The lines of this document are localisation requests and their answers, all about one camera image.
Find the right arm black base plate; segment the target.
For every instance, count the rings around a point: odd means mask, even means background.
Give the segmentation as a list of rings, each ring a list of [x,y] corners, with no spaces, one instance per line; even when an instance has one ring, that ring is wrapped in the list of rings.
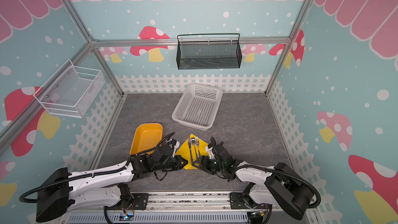
[[[256,203],[248,194],[243,192],[231,192],[229,194],[231,209],[269,209],[270,204]]]

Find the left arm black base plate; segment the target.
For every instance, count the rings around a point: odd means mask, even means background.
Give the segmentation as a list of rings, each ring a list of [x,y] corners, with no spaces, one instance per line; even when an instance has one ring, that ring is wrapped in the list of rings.
[[[126,210],[132,208],[133,210],[146,210],[148,204],[149,194],[138,193],[138,194],[127,194],[121,196],[121,199],[114,205],[111,206],[110,210]]]

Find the silver spoon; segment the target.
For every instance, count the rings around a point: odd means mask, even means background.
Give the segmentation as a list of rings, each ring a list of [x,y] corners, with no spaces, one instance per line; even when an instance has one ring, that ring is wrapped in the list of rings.
[[[194,144],[195,144],[194,139],[195,139],[195,138],[191,138],[191,150],[192,150],[192,157],[193,157],[193,160],[196,159],[195,150],[194,150]]]

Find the white perforated plastic basket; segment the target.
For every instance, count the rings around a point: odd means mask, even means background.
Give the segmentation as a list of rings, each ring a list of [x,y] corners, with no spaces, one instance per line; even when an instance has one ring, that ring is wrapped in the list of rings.
[[[189,84],[172,114],[179,124],[207,131],[215,121],[223,96],[220,88]]]

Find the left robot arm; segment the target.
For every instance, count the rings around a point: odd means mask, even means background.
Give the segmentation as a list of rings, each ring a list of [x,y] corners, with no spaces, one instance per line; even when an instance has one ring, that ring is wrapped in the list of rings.
[[[129,182],[157,172],[179,171],[187,165],[187,159],[166,145],[96,170],[69,172],[67,168],[60,168],[41,186],[31,190],[37,194],[37,198],[32,200],[36,204],[36,222],[49,222],[81,207],[131,207],[135,200],[127,185]]]

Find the silver fork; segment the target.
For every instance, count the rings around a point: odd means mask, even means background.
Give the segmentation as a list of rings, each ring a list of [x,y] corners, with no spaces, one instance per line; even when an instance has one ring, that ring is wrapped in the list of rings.
[[[198,160],[201,156],[200,149],[199,149],[200,141],[197,138],[195,138],[194,141],[195,141],[194,150],[195,150],[196,160]]]

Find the yellow plastic utensil tray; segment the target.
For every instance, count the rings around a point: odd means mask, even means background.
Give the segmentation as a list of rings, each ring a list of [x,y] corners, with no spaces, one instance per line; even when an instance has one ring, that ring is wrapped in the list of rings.
[[[137,127],[130,150],[134,155],[153,148],[163,138],[163,126],[159,123],[144,123]]]

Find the silver table knife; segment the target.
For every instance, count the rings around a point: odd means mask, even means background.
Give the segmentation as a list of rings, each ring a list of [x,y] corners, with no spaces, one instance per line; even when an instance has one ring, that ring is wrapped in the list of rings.
[[[191,140],[187,140],[187,142],[188,142],[189,159],[192,160]]]

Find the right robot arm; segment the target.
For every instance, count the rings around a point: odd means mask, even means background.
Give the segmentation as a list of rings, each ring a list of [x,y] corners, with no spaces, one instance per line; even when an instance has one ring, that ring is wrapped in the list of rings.
[[[223,143],[217,144],[214,139],[205,147],[204,155],[195,139],[188,142],[188,147],[195,168],[227,181],[248,183],[243,192],[230,193],[232,209],[252,209],[252,215],[259,217],[264,212],[270,215],[273,207],[279,207],[290,217],[302,220],[309,208],[321,203],[319,191],[285,163],[262,167],[234,159]]]

